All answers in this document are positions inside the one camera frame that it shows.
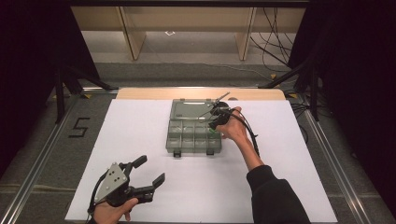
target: person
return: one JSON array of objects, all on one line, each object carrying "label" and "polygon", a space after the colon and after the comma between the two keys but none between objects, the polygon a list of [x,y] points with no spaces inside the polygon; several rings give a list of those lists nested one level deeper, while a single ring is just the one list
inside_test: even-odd
[{"label": "person", "polygon": [[[247,165],[247,182],[252,191],[251,204],[254,223],[310,223],[303,205],[289,182],[285,179],[276,178],[271,167],[264,164],[257,155],[248,138],[245,126],[234,117],[237,116],[244,120],[241,110],[242,108],[237,106],[228,122],[219,125],[216,130],[222,133],[224,139],[229,138],[236,143]],[[137,199],[131,199],[117,208],[111,207],[107,203],[98,204],[93,219],[98,224],[115,224],[122,215],[125,215],[126,220],[130,220],[129,212],[136,204]]]}]

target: person's right hand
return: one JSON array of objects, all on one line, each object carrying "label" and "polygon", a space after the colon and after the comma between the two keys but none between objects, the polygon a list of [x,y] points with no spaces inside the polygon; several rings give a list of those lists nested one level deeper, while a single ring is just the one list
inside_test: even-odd
[{"label": "person's right hand", "polygon": [[[240,106],[235,107],[233,115],[237,116],[242,121],[245,121],[245,118],[240,113],[241,110],[242,108]],[[246,140],[248,138],[246,127],[234,116],[230,116],[230,119],[226,124],[218,125],[218,127],[216,127],[216,131],[221,132],[223,138],[230,138],[235,142]]]}]

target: forearm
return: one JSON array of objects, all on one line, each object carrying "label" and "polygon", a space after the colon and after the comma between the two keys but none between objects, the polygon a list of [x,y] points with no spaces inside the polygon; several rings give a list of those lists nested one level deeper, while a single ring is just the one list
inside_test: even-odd
[{"label": "forearm", "polygon": [[262,159],[260,159],[260,157],[257,155],[256,151],[254,150],[253,144],[247,137],[234,141],[239,147],[239,150],[244,157],[245,164],[247,165],[247,169],[249,171],[258,166],[264,165],[264,162],[262,162]]}]

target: table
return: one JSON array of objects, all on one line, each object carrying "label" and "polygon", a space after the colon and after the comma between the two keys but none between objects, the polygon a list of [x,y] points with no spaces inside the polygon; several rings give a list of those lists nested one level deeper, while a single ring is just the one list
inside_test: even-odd
[{"label": "table", "polygon": [[231,92],[229,97],[239,99],[228,104],[241,105],[253,132],[259,135],[262,159],[279,178],[288,179],[310,220],[336,222],[282,92],[234,88],[121,89],[107,112],[66,219],[85,220],[93,186],[113,161],[133,161],[145,154],[148,162],[131,172],[130,185],[149,185],[163,172],[166,180],[156,190],[152,203],[134,208],[133,221],[251,223],[251,192],[245,179],[248,169],[234,142],[223,140],[222,151],[210,157],[183,154],[175,159],[165,149],[172,99],[217,98],[226,91]]}]

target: person's left hand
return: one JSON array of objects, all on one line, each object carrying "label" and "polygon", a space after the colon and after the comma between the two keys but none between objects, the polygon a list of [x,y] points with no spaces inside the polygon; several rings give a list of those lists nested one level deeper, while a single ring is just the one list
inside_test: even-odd
[{"label": "person's left hand", "polygon": [[137,203],[138,200],[136,198],[126,201],[125,204],[119,207],[113,207],[108,203],[99,203],[95,207],[93,218],[98,224],[117,224],[122,215],[125,215],[127,221],[130,221],[131,215],[129,213]]}]

